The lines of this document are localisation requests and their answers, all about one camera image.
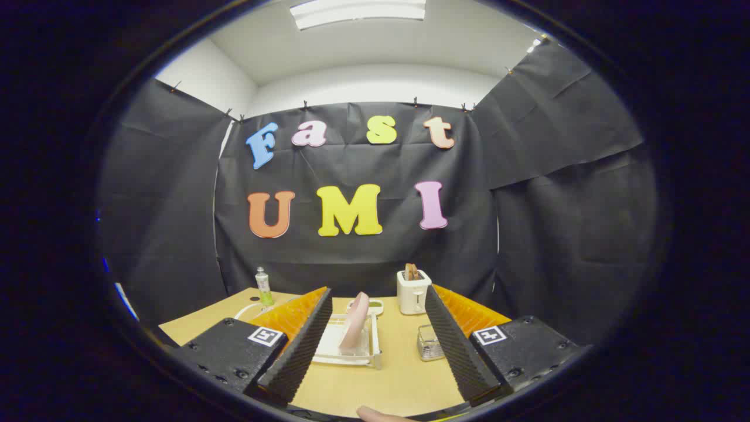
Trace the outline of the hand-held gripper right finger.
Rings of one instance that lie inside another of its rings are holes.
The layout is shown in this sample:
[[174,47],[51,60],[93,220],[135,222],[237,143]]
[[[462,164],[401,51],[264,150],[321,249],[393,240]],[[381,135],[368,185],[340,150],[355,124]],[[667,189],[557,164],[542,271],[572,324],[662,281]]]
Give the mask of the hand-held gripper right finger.
[[458,390],[472,406],[517,393],[581,354],[536,316],[509,319],[442,286],[428,287],[424,305]]

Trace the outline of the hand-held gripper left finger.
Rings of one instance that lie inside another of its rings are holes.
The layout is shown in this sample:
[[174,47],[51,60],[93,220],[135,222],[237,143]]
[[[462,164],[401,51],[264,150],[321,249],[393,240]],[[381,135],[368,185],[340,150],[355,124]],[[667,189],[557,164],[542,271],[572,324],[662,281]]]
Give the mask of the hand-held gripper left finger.
[[223,318],[174,350],[207,382],[279,405],[293,401],[332,315],[322,287],[244,322]]

